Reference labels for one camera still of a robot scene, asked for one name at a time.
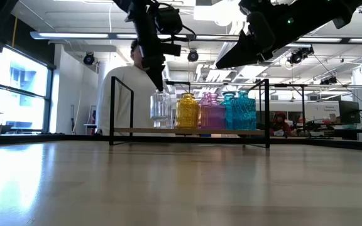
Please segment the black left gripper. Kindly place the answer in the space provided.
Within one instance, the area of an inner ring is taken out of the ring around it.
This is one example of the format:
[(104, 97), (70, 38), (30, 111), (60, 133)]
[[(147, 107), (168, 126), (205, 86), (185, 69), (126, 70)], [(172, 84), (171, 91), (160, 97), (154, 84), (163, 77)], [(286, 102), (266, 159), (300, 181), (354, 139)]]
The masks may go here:
[(136, 33), (141, 48), (142, 66), (158, 91), (163, 91), (165, 55), (179, 56), (182, 41), (176, 35), (183, 28), (179, 10), (172, 6), (150, 6), (136, 14)]

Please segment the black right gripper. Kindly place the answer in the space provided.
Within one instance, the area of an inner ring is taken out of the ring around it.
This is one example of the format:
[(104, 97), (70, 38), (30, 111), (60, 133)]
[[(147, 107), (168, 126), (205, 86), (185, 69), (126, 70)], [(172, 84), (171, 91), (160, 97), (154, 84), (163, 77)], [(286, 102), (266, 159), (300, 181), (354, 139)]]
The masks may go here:
[(273, 52), (297, 40), (296, 3), (273, 4), (271, 0), (240, 0), (239, 9), (246, 15), (248, 32), (239, 34), (236, 44), (218, 61), (218, 69), (263, 62)]

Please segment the clear ribbed glass vase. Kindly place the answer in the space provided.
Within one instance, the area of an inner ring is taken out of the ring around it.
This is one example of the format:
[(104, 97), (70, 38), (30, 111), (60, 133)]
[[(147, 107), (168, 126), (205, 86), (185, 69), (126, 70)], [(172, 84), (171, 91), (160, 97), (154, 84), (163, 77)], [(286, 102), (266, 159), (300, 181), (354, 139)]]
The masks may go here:
[(154, 121), (169, 120), (171, 116), (171, 96), (165, 90), (156, 90), (150, 97), (150, 118)]

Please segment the yellow textured glass vase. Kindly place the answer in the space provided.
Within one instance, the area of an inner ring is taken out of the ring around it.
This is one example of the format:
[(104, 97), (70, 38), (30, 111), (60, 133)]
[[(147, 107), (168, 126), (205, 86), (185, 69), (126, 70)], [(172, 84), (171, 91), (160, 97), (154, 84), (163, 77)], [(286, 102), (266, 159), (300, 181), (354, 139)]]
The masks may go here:
[(176, 105), (176, 127), (178, 129), (197, 129), (199, 105), (191, 93), (182, 94)]

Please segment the pink tall ribbed glass vase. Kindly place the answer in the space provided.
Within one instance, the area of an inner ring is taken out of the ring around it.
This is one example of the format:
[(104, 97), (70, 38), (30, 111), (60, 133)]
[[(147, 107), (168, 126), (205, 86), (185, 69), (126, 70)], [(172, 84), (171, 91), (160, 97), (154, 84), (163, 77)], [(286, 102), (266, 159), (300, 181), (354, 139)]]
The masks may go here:
[(211, 95), (210, 92), (204, 92), (201, 100), (199, 101), (199, 107), (205, 107), (211, 104)]

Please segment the blue glass vase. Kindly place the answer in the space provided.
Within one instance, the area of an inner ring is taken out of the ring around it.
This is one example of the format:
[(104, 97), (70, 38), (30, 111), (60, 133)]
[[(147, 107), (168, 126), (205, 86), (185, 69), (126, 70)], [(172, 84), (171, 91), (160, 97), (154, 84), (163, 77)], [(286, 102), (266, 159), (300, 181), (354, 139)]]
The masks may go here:
[(256, 130), (256, 100), (248, 97), (247, 90), (239, 90), (232, 101), (233, 128), (235, 130)]
[(222, 105), (225, 107), (226, 129), (233, 130), (233, 106), (232, 100), (236, 98), (236, 92), (224, 92)]

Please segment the pink squat glass vase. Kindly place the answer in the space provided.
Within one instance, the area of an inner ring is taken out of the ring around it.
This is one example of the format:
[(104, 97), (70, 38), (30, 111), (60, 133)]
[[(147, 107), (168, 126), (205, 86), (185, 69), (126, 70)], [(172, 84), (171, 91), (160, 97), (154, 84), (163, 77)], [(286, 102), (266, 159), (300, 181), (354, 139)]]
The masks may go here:
[(225, 107), (217, 101), (218, 95), (212, 93), (211, 104), (200, 108), (200, 127), (202, 129), (225, 129)]

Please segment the person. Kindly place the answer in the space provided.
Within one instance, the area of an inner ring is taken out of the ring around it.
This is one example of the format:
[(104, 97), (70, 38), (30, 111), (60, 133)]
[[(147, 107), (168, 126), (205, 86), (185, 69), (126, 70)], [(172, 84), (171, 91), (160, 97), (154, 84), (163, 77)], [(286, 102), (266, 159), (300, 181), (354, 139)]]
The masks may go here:
[(142, 55), (137, 40), (131, 44), (132, 66), (114, 68), (105, 76), (98, 95), (96, 124), (97, 133), (108, 136), (110, 113), (114, 113), (114, 127), (128, 128), (130, 114), (133, 114), (133, 126), (152, 128), (150, 118), (150, 97), (156, 91), (142, 67)]
[(276, 112), (270, 126), (270, 134), (274, 135), (275, 132), (283, 131), (284, 135), (291, 136), (292, 135), (291, 128), (285, 120), (286, 120), (285, 113)]

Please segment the black ceiling track light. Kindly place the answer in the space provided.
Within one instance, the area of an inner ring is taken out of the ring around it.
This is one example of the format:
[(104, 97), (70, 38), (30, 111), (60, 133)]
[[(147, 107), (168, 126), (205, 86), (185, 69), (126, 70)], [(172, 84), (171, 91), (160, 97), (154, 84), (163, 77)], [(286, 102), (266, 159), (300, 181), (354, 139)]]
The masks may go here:
[(303, 60), (305, 60), (308, 56), (314, 54), (313, 47), (308, 48), (299, 48), (297, 51), (293, 51), (288, 58), (288, 62), (291, 65), (299, 64)]

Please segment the black monitor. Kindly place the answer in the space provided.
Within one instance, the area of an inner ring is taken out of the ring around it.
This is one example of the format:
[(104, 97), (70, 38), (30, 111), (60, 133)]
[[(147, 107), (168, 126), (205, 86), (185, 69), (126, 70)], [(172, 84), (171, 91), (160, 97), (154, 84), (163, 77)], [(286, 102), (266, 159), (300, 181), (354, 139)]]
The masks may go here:
[(361, 122), (359, 104), (353, 101), (339, 101), (341, 124), (358, 124)]

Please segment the black metal stand frame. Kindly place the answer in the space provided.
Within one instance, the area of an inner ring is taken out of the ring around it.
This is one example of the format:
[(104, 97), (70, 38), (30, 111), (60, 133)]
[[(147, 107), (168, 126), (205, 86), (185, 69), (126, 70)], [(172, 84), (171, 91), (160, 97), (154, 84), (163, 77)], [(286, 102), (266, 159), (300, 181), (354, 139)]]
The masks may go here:
[(169, 94), (177, 94), (178, 92), (190, 93), (190, 82), (165, 80), (163, 83), (163, 88)]

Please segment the black aluminium table frame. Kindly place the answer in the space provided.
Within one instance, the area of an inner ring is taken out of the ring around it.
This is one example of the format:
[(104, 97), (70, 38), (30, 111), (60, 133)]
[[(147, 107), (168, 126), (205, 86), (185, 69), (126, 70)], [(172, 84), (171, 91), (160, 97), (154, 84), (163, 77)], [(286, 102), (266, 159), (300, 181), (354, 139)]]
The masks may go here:
[(101, 141), (115, 145), (116, 143), (183, 143), (183, 144), (259, 144), (270, 147), (277, 145), (311, 145), (329, 148), (362, 150), (362, 141), (333, 140), (333, 139), (299, 139), (299, 138), (213, 138), (213, 137), (148, 137), (148, 136), (86, 136), (64, 134), (8, 134), (0, 136), (0, 145), (45, 143), (53, 141)]

